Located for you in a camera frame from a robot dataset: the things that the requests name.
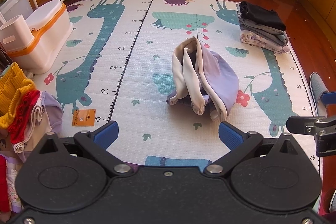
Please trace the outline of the black folded garment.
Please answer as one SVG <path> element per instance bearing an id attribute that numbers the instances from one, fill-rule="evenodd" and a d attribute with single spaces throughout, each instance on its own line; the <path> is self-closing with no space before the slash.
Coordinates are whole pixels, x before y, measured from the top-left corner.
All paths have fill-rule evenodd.
<path id="1" fill-rule="evenodd" d="M 281 31 L 286 30 L 286 25 L 274 10 L 267 10 L 247 1 L 241 1 L 239 3 L 239 11 L 243 19 L 251 20 L 257 24 L 272 27 Z"/>

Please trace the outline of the purple and cream pants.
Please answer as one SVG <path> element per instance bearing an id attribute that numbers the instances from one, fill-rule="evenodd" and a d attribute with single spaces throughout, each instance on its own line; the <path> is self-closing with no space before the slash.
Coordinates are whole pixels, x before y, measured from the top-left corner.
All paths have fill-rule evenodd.
<path id="1" fill-rule="evenodd" d="M 171 63 L 175 89 L 167 103 L 190 105 L 197 115 L 209 108 L 213 121 L 226 121 L 238 96 L 239 79 L 221 55 L 192 37 L 174 49 Z"/>

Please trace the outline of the cartoon animal play mat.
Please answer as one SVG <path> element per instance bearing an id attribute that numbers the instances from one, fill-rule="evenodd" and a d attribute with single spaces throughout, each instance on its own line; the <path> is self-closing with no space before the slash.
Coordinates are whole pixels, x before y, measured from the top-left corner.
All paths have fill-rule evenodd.
<path id="1" fill-rule="evenodd" d="M 107 151 L 134 165 L 198 166 L 229 151 L 219 123 L 206 111 L 170 106 L 173 50 L 197 38 L 230 65 L 239 79 L 228 121 L 266 138 L 286 132 L 293 115 L 316 114 L 294 53 L 277 54 L 240 41 L 236 3 L 224 0 L 85 0 L 68 7 L 73 31 L 51 69 L 34 76 L 63 109 L 62 136 L 75 110 L 96 110 L 93 131 L 116 121 Z"/>

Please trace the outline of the white and orange storage box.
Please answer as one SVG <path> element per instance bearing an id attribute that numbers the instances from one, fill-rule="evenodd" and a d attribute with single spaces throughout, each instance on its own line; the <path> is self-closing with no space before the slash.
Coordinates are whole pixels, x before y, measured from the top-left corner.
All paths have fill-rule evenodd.
<path id="1" fill-rule="evenodd" d="M 46 73 L 69 38 L 73 23 L 60 0 L 45 3 L 27 19 L 18 15 L 1 26 L 1 46 L 19 67 Z"/>

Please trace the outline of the orange card tag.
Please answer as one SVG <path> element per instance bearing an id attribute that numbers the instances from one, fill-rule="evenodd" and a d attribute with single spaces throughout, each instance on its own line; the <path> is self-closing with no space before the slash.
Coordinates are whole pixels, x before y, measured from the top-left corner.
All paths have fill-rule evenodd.
<path id="1" fill-rule="evenodd" d="M 73 126 L 94 126 L 96 120 L 96 110 L 86 109 L 86 110 L 75 110 L 72 118 Z"/>

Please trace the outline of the grey slipper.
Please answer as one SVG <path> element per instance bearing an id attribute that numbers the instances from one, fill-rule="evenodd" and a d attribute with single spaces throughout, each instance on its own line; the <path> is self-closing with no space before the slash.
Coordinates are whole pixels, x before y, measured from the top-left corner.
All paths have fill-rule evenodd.
<path id="1" fill-rule="evenodd" d="M 319 117 L 327 117 L 327 108 L 323 104 L 321 97 L 329 90 L 325 86 L 322 78 L 316 72 L 313 72 L 309 77 L 310 92 L 313 97 L 314 106 Z"/>

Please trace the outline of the grey folded garment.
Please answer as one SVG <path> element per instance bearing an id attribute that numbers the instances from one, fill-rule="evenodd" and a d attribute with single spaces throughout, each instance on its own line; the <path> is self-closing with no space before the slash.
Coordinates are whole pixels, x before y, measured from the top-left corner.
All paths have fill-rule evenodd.
<path id="1" fill-rule="evenodd" d="M 278 30 L 273 27 L 257 24 L 252 20 L 239 19 L 240 30 L 251 31 L 263 38 L 275 42 L 280 46 L 286 46 L 289 42 L 289 38 L 285 31 Z"/>

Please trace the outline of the red garment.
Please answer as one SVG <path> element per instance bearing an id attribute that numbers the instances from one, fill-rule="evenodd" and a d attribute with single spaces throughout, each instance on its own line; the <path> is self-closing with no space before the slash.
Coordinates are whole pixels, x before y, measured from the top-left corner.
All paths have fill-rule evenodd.
<path id="1" fill-rule="evenodd" d="M 10 135 L 11 144 L 17 144 L 24 141 L 25 128 L 40 94 L 41 92 L 39 90 L 31 90 L 23 95 L 18 104 L 16 116 L 7 129 Z"/>

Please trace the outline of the light purple unfolded garment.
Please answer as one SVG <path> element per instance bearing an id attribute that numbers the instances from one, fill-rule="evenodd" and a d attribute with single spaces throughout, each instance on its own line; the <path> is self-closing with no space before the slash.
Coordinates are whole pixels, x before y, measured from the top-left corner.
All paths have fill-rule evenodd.
<path id="1" fill-rule="evenodd" d="M 59 134 L 62 130 L 62 122 L 63 110 L 59 102 L 47 91 L 42 91 L 28 116 L 23 140 L 12 145 L 19 159 L 25 162 L 46 133 Z"/>

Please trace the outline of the white plastic bin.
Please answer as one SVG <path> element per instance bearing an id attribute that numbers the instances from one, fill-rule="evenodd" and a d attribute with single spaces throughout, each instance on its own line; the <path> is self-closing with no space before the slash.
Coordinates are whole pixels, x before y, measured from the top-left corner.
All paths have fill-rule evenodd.
<path id="1" fill-rule="evenodd" d="M 29 0 L 7 0 L 1 4 L 1 14 L 6 21 L 23 15 L 27 19 L 33 13 Z"/>

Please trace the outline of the floral folded garment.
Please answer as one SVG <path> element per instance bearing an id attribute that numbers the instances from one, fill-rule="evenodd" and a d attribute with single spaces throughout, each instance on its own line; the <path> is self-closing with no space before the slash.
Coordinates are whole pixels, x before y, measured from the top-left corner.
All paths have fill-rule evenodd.
<path id="1" fill-rule="evenodd" d="M 241 30 L 240 41 L 245 44 L 265 48 L 267 50 L 282 54 L 290 51 L 289 46 L 279 46 L 277 43 L 263 38 L 262 36 L 255 34 L 254 32 Z"/>

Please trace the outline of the yellow knit garment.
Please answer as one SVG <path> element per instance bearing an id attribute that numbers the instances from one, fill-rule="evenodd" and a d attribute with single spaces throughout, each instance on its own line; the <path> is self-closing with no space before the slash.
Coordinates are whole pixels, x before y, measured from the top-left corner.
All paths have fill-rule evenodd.
<path id="1" fill-rule="evenodd" d="M 0 127 L 6 130 L 16 116 L 16 110 L 22 97 L 29 91 L 35 90 L 33 80 L 28 79 L 17 63 L 12 63 L 1 77 L 1 118 Z"/>

